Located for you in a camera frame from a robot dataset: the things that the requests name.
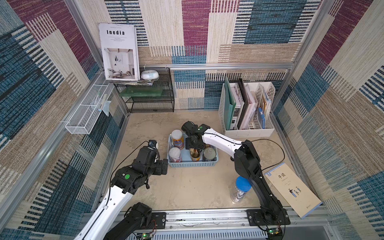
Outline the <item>oval gold fish tin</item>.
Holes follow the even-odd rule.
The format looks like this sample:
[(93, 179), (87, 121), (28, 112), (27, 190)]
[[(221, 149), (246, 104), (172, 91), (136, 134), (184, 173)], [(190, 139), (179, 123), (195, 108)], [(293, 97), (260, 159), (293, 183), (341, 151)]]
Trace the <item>oval gold fish tin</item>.
[(201, 159), (201, 150), (190, 149), (190, 157), (193, 162), (198, 162)]

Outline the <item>yellow can white lid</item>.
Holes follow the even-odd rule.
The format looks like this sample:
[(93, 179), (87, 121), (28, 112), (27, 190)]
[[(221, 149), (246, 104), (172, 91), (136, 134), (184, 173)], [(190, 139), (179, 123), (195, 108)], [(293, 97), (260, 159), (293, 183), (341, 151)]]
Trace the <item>yellow can white lid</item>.
[(182, 150), (185, 146), (184, 136), (181, 130), (173, 130), (171, 133), (173, 146)]

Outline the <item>dark tomato tin can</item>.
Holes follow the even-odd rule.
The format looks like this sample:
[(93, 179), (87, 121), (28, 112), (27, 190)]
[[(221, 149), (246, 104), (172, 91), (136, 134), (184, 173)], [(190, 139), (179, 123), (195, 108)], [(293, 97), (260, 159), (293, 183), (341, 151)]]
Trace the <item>dark tomato tin can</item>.
[(212, 147), (208, 147), (204, 149), (203, 152), (203, 161), (204, 162), (212, 162), (216, 160), (216, 150)]

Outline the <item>red label can white lid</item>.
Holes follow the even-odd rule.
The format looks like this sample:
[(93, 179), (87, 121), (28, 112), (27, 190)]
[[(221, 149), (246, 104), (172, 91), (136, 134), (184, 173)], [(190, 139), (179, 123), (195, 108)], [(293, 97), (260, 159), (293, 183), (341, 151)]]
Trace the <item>red label can white lid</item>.
[(171, 163), (180, 163), (182, 162), (181, 150), (177, 147), (172, 147), (169, 150), (169, 159)]

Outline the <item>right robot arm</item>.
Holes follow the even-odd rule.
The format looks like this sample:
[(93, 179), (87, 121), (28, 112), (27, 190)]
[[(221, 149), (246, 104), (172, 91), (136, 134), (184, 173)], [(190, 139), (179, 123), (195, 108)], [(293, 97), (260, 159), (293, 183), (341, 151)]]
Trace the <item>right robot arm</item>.
[(251, 141), (236, 141), (205, 124), (198, 126), (191, 121), (183, 124), (182, 131), (187, 135), (187, 149), (201, 150), (205, 145), (211, 145), (227, 153), (233, 159), (238, 175), (250, 182), (261, 204), (259, 210), (248, 212), (250, 225), (277, 226), (291, 223), (287, 211), (263, 177), (261, 159)]

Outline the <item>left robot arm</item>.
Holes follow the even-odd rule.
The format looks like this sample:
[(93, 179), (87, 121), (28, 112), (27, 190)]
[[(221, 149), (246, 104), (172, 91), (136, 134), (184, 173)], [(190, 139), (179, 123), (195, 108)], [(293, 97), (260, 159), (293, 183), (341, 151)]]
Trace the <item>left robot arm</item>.
[(167, 174), (168, 161), (160, 159), (157, 147), (158, 143), (150, 140), (147, 146), (139, 150), (131, 165), (116, 171), (102, 203), (75, 237), (76, 240), (101, 240), (136, 191), (141, 186), (149, 188), (148, 181), (152, 175)]

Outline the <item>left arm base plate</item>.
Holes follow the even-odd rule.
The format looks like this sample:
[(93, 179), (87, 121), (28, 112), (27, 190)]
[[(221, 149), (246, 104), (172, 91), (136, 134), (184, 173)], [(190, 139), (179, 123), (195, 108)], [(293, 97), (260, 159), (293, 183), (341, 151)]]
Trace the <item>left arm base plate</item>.
[(166, 227), (167, 213), (152, 212), (150, 217), (133, 218), (126, 216), (123, 221), (127, 227), (135, 227), (134, 230), (163, 230)]

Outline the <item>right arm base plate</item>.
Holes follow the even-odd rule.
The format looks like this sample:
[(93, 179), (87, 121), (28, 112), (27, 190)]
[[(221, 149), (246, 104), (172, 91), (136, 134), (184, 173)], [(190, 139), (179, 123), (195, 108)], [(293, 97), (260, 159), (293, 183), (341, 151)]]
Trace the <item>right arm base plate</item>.
[(278, 209), (275, 212), (265, 209), (246, 210), (250, 226), (278, 226), (290, 225), (291, 221), (285, 209)]

